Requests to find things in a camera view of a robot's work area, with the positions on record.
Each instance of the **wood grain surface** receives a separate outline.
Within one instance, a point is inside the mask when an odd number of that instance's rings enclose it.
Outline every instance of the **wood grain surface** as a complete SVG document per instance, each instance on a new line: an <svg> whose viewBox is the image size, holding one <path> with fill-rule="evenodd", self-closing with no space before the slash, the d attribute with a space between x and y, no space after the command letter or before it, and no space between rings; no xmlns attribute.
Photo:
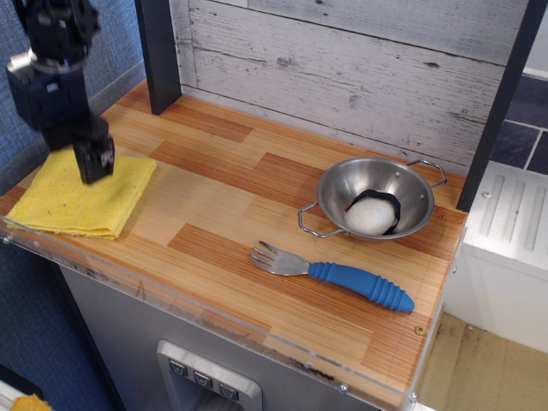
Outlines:
<svg viewBox="0 0 548 411"><path fill-rule="evenodd" d="M428 336L415 327L432 327L467 217L455 209L461 177L449 175L434 190L434 215L413 235L369 243L345 235L318 239L299 228L297 210L316 200L324 171L347 158L379 154L188 97L154 116L144 83L104 118L118 153L155 158L158 168L120 238L38 238L48 253L90 265L113 277L113 286L130 285L137 296L148 293L170 310L184 312L189 297L207 308L206 316L227 313L235 322L223 325L216 317L219 327L297 363L315 353L316 377L346 383L385 408L401 405L394 390L413 389ZM439 180L436 170L417 169L430 183ZM1 199L3 215L31 178ZM335 228L316 210L306 214L307 225ZM16 235L34 238L22 230ZM310 261L386 277L408 292L416 308L396 313L308 276L268 274L248 261L258 240ZM88 253L104 265L97 267ZM111 265L137 277L116 277Z"/></svg>

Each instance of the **black post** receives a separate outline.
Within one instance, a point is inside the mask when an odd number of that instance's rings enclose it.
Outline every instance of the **black post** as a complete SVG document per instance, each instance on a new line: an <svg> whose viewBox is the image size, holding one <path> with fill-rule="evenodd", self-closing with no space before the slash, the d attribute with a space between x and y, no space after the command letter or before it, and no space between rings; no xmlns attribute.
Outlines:
<svg viewBox="0 0 548 411"><path fill-rule="evenodd" d="M153 114L181 96L169 0L135 0Z"/></svg>
<svg viewBox="0 0 548 411"><path fill-rule="evenodd" d="M510 102L514 96L515 89L517 88L540 23L545 14L546 4L548 4L548 0L530 0L527 5L520 29L515 38L514 47L510 52L508 64L504 70L491 112L487 117L487 123L476 149L474 160L468 171L461 198L456 206L459 210L470 211L470 208L472 208L472 203L489 163L498 133L503 125Z"/></svg>

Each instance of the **bowl handle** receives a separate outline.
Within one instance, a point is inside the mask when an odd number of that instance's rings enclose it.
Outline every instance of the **bowl handle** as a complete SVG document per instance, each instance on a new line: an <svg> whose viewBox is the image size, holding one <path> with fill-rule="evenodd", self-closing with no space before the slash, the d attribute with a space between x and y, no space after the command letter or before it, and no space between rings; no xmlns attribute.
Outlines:
<svg viewBox="0 0 548 411"><path fill-rule="evenodd" d="M447 182L447 176L445 175L445 171L444 171L444 169L442 169L441 165L430 163L429 161L426 161L426 160L415 160L415 161L412 161L411 163L407 164L407 166L409 167L409 166L415 165L417 163L421 163L421 164L424 164L424 165L429 165L430 167L434 167L435 169L438 169L439 172L442 173L443 180L439 183L434 184L433 186L430 186L431 189L434 189L434 188L439 187L439 186L443 186Z"/></svg>
<svg viewBox="0 0 548 411"><path fill-rule="evenodd" d="M333 231L329 232L329 233L326 233L326 234L320 234L318 233L317 231L314 231L313 229L309 229L308 227L305 227L305 224L302 222L302 213L305 212L305 211L308 211L310 210L311 208L314 208L315 206L318 206L319 203L318 202L315 202L315 203L312 203L311 205L307 205L306 207L304 208L301 208L299 210L299 227L301 227L303 230L305 230L307 233L310 233L312 235L315 235L317 236L318 238L325 238L325 237L329 237L330 235L334 235L334 234L337 234L337 233L340 233L342 231L344 231L343 229L334 229Z"/></svg>

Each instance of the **stainless steel bowl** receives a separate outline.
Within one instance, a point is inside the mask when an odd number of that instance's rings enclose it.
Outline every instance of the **stainless steel bowl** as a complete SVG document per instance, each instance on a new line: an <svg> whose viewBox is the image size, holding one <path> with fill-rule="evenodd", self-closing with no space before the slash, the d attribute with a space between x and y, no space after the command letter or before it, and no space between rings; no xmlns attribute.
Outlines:
<svg viewBox="0 0 548 411"><path fill-rule="evenodd" d="M430 186L423 176L411 168L418 163L438 169L443 180ZM335 164L324 173L318 185L318 201L299 210L299 225L318 238L344 232L372 241L395 240L413 234L428 222L434 211L432 190L446 182L444 169L426 160L402 164L388 158L351 158ZM390 193L402 205L400 221L391 234L367 235L351 230L346 224L345 209L367 189ZM339 228L320 234L306 227L302 214L315 206L320 206L324 214Z"/></svg>

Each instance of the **fork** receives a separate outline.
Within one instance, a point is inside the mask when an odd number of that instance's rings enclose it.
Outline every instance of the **fork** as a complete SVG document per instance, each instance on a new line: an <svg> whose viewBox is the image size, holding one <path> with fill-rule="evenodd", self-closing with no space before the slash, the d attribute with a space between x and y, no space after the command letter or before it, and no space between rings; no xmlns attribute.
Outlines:
<svg viewBox="0 0 548 411"><path fill-rule="evenodd" d="M259 268L282 276L308 274L326 283L334 283L364 295L383 307L400 312L414 310L414 302L407 293L381 276L347 265L309 263L302 257L280 250L264 241L263 248L254 247L249 260Z"/></svg>

